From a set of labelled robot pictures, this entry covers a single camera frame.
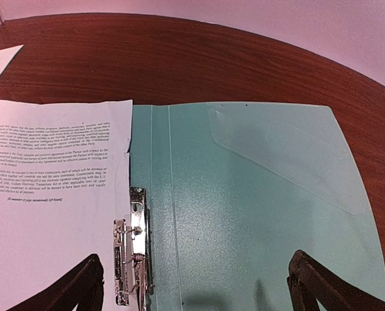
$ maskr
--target brown wooden table top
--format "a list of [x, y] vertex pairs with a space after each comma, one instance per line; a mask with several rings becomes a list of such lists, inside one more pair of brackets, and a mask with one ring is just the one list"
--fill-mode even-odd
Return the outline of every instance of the brown wooden table top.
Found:
[[384, 86], [289, 44], [167, 17], [76, 14], [5, 22], [0, 49], [20, 44], [0, 77], [1, 99], [330, 106], [364, 180], [385, 260]]

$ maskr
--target clip spring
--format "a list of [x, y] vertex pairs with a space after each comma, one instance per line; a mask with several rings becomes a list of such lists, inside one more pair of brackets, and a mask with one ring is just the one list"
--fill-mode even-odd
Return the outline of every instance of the clip spring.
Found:
[[[139, 311], [149, 309], [149, 295], [153, 294], [154, 287], [150, 258], [150, 214], [145, 202], [145, 189], [131, 187], [130, 229], [127, 229], [125, 219], [115, 220], [113, 239], [116, 303], [119, 306], [128, 306], [129, 295], [136, 293]], [[132, 276], [135, 284], [130, 289], [129, 280]]]

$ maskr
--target wood grain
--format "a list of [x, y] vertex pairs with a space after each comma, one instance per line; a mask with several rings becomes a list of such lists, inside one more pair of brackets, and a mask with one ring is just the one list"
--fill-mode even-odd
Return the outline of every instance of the wood grain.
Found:
[[76, 14], [7, 21], [25, 44], [0, 98], [136, 104], [256, 100], [332, 108], [364, 180], [385, 260], [385, 87], [311, 52], [247, 32], [156, 16]]

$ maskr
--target metal lever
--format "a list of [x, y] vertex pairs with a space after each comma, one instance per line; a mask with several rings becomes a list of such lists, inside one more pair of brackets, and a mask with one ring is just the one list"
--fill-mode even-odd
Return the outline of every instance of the metal lever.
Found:
[[[146, 206], [146, 191], [142, 188], [130, 188], [130, 230], [125, 220], [115, 220], [115, 296], [121, 306], [129, 304], [129, 295], [136, 293], [139, 311], [149, 310], [149, 296], [153, 291], [151, 260], [150, 213]], [[131, 247], [128, 247], [128, 233]], [[135, 284], [128, 287], [128, 273], [134, 269]]]

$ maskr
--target wall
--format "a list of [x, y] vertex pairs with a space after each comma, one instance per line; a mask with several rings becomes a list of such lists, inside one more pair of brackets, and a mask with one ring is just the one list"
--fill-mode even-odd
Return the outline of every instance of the wall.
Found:
[[385, 0], [0, 0], [6, 19], [129, 12], [218, 23], [297, 45], [385, 85]]

